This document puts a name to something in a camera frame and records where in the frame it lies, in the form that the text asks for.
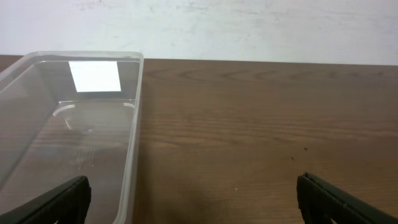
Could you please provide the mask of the clear plastic container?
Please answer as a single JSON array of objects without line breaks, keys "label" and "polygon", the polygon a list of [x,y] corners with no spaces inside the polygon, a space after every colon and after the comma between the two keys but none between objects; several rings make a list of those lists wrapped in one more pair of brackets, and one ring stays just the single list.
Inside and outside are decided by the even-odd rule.
[{"label": "clear plastic container", "polygon": [[1,213],[85,176],[87,223],[131,223],[144,57],[33,52],[1,72]]}]

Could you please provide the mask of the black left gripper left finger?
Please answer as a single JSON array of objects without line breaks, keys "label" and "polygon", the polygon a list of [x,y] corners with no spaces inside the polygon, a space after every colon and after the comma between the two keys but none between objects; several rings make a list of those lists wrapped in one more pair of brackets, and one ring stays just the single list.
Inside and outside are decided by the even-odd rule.
[{"label": "black left gripper left finger", "polygon": [[91,203],[86,176],[76,176],[1,215],[3,224],[84,224]]}]

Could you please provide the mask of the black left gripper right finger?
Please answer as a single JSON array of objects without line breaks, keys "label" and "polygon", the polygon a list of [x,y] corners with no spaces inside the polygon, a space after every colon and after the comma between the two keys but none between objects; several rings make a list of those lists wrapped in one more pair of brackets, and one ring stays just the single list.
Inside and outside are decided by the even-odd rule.
[{"label": "black left gripper right finger", "polygon": [[397,218],[311,173],[297,178],[297,201],[305,224],[397,224]]}]

